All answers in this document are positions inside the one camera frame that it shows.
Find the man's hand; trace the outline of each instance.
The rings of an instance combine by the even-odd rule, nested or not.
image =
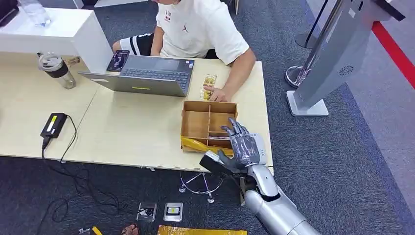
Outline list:
[[[208,87],[203,86],[206,91],[213,92],[212,96],[210,97],[209,101],[217,101],[217,102],[230,102],[232,99],[232,94],[226,92],[223,89],[215,88],[215,87]]]

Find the man's arm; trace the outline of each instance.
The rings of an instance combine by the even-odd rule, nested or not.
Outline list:
[[[161,27],[156,26],[156,29],[154,30],[153,44],[151,46],[150,55],[160,56],[160,51],[163,47],[163,35],[163,29]]]
[[[249,48],[245,53],[238,56],[232,64],[228,80],[222,89],[205,86],[205,90],[213,91],[210,101],[230,102],[232,96],[239,90],[251,74],[256,57]]]

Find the yellow plastic bag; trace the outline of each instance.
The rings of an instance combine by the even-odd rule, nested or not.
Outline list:
[[[222,149],[223,152],[225,153],[225,155],[227,155],[227,156],[232,156],[233,155],[233,150],[229,149],[229,148],[219,148],[219,147],[206,146],[205,144],[203,144],[199,141],[196,141],[196,140],[193,140],[193,139],[190,139],[190,138],[186,138],[186,137],[183,137],[183,136],[180,136],[180,139],[182,141],[183,146],[193,148],[193,149],[196,149],[196,150],[201,151],[201,152],[206,152],[208,150],[211,150],[211,151],[217,153],[219,149]]]
[[[208,230],[208,229],[188,229],[170,227],[165,225],[159,226],[157,235],[247,235],[247,231],[239,230]]]

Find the charger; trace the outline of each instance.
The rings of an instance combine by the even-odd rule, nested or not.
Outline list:
[[[46,149],[50,139],[58,138],[68,115],[64,113],[52,113],[49,116],[40,136],[43,137],[42,149]]]

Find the cardboard box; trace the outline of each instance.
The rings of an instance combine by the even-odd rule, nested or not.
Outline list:
[[[220,147],[232,149],[229,140],[212,140],[214,137],[228,137],[221,126],[232,125],[228,118],[238,116],[235,103],[208,102],[208,101],[185,101],[182,110],[181,136],[201,142],[208,147]],[[183,151],[197,151],[196,149],[183,146]]]

